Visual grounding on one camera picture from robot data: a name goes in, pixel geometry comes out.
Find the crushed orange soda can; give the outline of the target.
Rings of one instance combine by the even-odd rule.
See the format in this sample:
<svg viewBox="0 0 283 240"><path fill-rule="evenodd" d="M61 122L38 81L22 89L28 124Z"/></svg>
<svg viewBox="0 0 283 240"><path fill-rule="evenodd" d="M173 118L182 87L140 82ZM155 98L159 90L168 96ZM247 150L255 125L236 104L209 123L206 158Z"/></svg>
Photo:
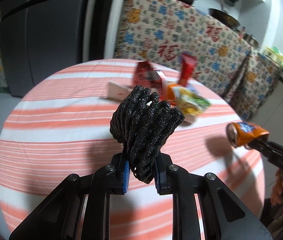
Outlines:
<svg viewBox="0 0 283 240"><path fill-rule="evenodd" d="M231 122L227 124L225 132L231 146L234 148L248 146L254 140L267 140L269 132L251 122Z"/></svg>

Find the yellow green snack bag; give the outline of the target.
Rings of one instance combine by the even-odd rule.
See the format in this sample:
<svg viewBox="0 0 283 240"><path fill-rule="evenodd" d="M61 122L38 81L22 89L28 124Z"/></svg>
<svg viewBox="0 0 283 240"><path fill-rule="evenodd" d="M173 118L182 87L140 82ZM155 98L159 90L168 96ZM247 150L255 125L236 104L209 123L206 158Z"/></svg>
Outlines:
<svg viewBox="0 0 283 240"><path fill-rule="evenodd" d="M183 113L184 122L189 124L194 123L211 106L209 100L185 87L173 87L172 92L176 108Z"/></svg>

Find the black plastic mesh trash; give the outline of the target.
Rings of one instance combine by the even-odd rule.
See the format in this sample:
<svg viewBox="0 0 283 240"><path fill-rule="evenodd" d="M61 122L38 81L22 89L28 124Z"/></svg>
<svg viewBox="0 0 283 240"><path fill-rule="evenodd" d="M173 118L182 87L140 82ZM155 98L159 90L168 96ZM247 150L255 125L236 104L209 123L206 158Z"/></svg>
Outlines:
<svg viewBox="0 0 283 240"><path fill-rule="evenodd" d="M123 144L123 155L134 176L149 184L154 178L153 167L160 149L184 115L150 88L136 85L110 121L110 133Z"/></svg>

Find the red snack stick wrapper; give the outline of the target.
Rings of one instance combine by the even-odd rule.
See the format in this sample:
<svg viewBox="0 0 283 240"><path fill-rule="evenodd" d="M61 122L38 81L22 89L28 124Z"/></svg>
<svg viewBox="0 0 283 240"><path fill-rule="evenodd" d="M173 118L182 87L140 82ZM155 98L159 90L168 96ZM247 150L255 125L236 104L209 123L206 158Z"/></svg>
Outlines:
<svg viewBox="0 0 283 240"><path fill-rule="evenodd" d="M191 78L193 71L197 66L197 57L191 56L187 53L182 53L182 66L180 70L180 76L178 84L180 86L186 87L188 79Z"/></svg>

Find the white paper carton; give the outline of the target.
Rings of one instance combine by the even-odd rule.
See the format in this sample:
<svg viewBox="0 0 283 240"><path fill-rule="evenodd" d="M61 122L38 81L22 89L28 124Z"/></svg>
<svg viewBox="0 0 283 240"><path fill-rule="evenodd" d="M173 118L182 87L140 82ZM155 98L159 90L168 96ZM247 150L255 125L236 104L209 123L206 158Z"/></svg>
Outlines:
<svg viewBox="0 0 283 240"><path fill-rule="evenodd" d="M113 101L123 101L132 90L133 89L129 86L120 85L110 81L107 84L107 93L104 98Z"/></svg>

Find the crushed red soda can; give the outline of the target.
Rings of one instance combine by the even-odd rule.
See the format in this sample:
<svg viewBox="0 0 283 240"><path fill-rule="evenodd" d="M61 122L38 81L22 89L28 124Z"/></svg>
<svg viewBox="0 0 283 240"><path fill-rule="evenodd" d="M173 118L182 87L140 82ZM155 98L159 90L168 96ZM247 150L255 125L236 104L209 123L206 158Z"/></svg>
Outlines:
<svg viewBox="0 0 283 240"><path fill-rule="evenodd" d="M149 61L141 61L137 63L135 68L132 85L140 85L160 91L166 85L166 77L161 70L154 67Z"/></svg>

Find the orange snack bag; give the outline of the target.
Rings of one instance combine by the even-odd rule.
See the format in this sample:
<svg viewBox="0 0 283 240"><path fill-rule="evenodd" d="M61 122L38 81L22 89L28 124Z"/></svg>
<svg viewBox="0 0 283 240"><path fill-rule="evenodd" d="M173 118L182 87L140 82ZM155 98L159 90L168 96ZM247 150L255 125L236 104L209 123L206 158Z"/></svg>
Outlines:
<svg viewBox="0 0 283 240"><path fill-rule="evenodd" d="M171 105L176 106L178 105L179 98L188 92L190 92L190 90L188 90L186 87L175 83L169 83L167 86L166 100Z"/></svg>

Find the pink striped tablecloth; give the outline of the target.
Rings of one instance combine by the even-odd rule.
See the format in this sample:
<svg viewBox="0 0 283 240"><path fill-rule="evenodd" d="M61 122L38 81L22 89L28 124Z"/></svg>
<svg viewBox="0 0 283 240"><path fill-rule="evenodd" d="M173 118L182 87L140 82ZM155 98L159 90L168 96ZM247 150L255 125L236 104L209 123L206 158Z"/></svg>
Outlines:
<svg viewBox="0 0 283 240"><path fill-rule="evenodd" d="M51 75L16 105L0 135L0 208L10 239L39 204L70 174L109 169L126 150L111 121L119 101L110 86L130 87L137 62L98 60ZM209 107L192 124L181 124L161 151L190 173L216 176L256 216L261 215L265 179L261 155L233 148L225 128L240 118L205 85L189 81Z"/></svg>

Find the green yellow containers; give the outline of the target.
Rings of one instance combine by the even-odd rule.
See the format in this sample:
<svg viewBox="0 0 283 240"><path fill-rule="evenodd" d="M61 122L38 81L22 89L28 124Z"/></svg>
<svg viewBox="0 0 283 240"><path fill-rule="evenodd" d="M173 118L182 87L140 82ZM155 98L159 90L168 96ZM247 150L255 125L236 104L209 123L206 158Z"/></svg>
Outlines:
<svg viewBox="0 0 283 240"><path fill-rule="evenodd" d="M263 51L263 55L273 60L275 63L280 65L283 68L283 55L280 53L278 48L273 47L269 48L266 47Z"/></svg>

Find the steel pot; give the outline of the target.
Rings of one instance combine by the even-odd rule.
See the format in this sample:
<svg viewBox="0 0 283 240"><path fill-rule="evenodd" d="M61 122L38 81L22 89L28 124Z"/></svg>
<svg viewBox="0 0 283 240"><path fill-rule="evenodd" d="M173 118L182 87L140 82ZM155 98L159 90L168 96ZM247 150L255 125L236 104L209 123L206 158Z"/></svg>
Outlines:
<svg viewBox="0 0 283 240"><path fill-rule="evenodd" d="M259 43L257 42L256 38L254 37L254 35L250 34L245 34L243 39L253 48L258 48L259 47Z"/></svg>

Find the black frying pan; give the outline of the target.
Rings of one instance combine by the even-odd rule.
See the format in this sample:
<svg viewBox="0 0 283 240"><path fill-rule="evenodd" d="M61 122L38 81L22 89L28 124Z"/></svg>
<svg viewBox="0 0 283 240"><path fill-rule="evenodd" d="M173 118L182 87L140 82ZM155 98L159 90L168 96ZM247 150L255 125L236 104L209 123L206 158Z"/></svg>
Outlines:
<svg viewBox="0 0 283 240"><path fill-rule="evenodd" d="M218 10L218 9L209 8L208 9L209 15L215 18L216 20L220 21L224 25L226 25L228 28L232 30L237 29L240 26L238 20L233 18L233 16L230 16L228 12L224 9L224 0L219 0L219 3L221 9Z"/></svg>

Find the patterned floral fabric cover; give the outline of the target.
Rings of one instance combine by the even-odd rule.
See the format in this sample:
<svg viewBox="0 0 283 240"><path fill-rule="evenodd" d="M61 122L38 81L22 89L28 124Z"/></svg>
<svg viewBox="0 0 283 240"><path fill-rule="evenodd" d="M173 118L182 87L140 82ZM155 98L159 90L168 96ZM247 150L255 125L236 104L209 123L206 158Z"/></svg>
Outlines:
<svg viewBox="0 0 283 240"><path fill-rule="evenodd" d="M237 33L177 0L124 0L114 56L149 60L176 71L182 54L197 58L192 77L243 120L250 120L273 92L281 67Z"/></svg>

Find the dark grey refrigerator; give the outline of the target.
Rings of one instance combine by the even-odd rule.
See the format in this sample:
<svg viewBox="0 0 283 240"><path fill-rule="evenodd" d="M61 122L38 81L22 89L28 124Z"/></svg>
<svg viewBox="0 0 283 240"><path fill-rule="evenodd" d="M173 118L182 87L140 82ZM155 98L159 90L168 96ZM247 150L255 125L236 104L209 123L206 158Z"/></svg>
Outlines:
<svg viewBox="0 0 283 240"><path fill-rule="evenodd" d="M5 0L0 51L13 96L82 61L88 0Z"/></svg>

